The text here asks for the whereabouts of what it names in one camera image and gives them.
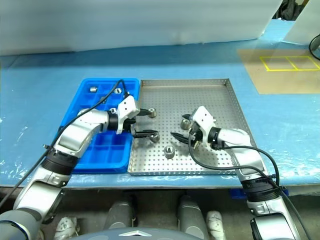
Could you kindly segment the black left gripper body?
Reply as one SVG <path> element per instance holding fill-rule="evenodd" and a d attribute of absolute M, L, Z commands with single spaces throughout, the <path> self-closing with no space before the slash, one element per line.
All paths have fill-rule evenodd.
<path fill-rule="evenodd" d="M 139 116 L 140 113 L 137 113 L 132 118 L 127 118 L 123 123 L 123 131 L 128 132 L 132 135 L 133 138 L 141 138 L 142 134 L 136 131 L 136 116 Z"/>

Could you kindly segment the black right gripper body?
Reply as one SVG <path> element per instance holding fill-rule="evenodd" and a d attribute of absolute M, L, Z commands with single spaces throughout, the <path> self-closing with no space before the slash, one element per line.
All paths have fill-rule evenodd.
<path fill-rule="evenodd" d="M 207 125 L 204 119 L 193 121 L 189 131 L 189 148 L 196 149 L 199 145 L 206 146 L 208 144 L 208 139 L 206 136 L 206 126 Z"/>

